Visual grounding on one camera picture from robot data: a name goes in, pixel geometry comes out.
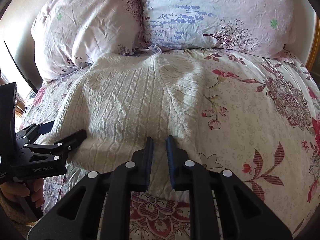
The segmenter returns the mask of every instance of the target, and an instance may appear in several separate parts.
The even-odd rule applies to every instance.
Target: human hand
[[[31,193],[31,200],[36,203],[36,208],[41,207],[44,203],[43,184],[43,179],[35,179],[32,181],[32,189],[34,192]],[[27,197],[30,195],[30,190],[25,185],[11,181],[1,184],[0,189],[4,197],[12,202],[18,202],[17,196]]]

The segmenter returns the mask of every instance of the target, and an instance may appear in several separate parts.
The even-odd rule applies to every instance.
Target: headboard
[[[309,0],[320,15],[320,1]],[[34,86],[39,89],[42,79],[34,62],[34,41],[31,26],[47,0],[12,0],[0,20],[0,58],[2,67],[16,70],[4,46],[6,42],[17,65]],[[311,69],[318,53],[320,21],[308,0],[294,0],[297,39],[286,46]]]

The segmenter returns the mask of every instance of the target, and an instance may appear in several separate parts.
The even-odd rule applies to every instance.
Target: bed
[[[2,25],[21,1],[13,0]],[[306,230],[302,232],[304,228],[311,231],[314,221],[308,222],[316,219],[314,213],[320,203],[320,92],[309,73],[319,46],[320,23],[307,0],[294,3],[297,40],[285,47],[279,59],[217,48],[163,51],[204,66],[205,88],[196,139],[202,164],[211,171],[232,170],[299,239],[308,235]],[[303,22],[299,20],[301,13],[306,15]],[[68,91],[89,68],[82,66],[67,76],[44,82],[21,127],[55,120]],[[44,213],[87,172],[67,164],[65,175],[45,179]],[[187,202],[185,198],[133,192],[130,238],[189,239]]]

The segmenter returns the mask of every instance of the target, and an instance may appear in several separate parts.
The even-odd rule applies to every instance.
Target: wooden frame
[[[319,17],[317,17],[316,32],[315,32],[315,37],[313,39],[312,50],[306,64],[306,68],[308,69],[308,71],[310,71],[313,67],[313,64],[319,52],[319,46],[320,46],[320,19]]]

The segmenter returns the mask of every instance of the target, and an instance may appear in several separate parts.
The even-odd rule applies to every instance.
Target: bedspread
[[[293,235],[319,205],[320,92],[304,65],[232,50],[174,50],[201,60],[205,89],[197,152],[211,171],[232,170],[289,227]],[[23,126],[54,120],[72,83],[86,69],[45,84]],[[68,166],[45,180],[47,212],[86,171]],[[178,202],[132,193],[132,239],[189,239],[189,209]]]

